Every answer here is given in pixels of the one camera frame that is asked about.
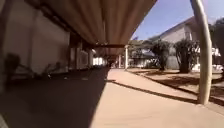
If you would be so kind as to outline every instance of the column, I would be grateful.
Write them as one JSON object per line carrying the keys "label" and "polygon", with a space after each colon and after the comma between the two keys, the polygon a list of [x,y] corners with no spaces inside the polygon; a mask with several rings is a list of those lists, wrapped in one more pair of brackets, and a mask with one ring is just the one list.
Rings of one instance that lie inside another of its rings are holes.
{"label": "column", "polygon": [[121,68],[121,55],[118,56],[118,68]]}
{"label": "column", "polygon": [[200,35],[200,84],[198,103],[207,104],[210,96],[212,79],[212,42],[207,17],[201,0],[191,0]]}
{"label": "column", "polygon": [[0,8],[0,93],[5,91],[4,82],[6,80],[6,76],[4,74],[3,47],[6,36],[6,24],[12,7],[12,2],[12,0],[4,0],[2,2],[2,8]]}
{"label": "column", "polygon": [[92,49],[88,49],[88,68],[92,67],[93,57],[92,57]]}
{"label": "column", "polygon": [[78,69],[78,45],[76,45],[74,47],[74,51],[75,51],[75,70]]}
{"label": "column", "polygon": [[125,46],[125,70],[128,69],[128,45]]}

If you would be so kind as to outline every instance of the sky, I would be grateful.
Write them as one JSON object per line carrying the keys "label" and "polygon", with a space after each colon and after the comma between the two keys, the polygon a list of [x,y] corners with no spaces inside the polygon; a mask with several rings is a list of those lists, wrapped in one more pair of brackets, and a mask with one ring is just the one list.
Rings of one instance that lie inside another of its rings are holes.
{"label": "sky", "polygon": [[[209,23],[224,17],[224,0],[202,0]],[[145,40],[193,16],[190,0],[157,0],[132,39]]]}

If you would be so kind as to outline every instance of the covered walkway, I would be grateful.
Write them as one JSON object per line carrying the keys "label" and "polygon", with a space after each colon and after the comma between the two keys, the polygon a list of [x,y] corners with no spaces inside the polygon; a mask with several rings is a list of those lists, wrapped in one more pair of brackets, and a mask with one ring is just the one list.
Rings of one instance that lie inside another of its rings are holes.
{"label": "covered walkway", "polygon": [[222,128],[224,112],[120,69],[80,71],[12,87],[0,97],[10,128]]}

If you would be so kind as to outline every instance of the bush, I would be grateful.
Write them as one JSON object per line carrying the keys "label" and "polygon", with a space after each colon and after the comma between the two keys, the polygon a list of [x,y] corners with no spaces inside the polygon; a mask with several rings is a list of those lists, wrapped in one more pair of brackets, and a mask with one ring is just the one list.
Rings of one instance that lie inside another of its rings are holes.
{"label": "bush", "polygon": [[153,44],[151,51],[157,56],[160,70],[164,71],[169,56],[170,43],[167,41],[158,41]]}
{"label": "bush", "polygon": [[198,43],[184,39],[177,42],[174,48],[180,72],[189,73],[196,63]]}

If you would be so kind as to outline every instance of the canopy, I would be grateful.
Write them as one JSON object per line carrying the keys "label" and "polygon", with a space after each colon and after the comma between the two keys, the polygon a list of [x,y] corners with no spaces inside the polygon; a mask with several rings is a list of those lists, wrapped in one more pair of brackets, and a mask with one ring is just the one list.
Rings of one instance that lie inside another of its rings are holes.
{"label": "canopy", "polygon": [[[128,44],[156,0],[42,0],[91,44]],[[116,55],[118,49],[103,50]]]}

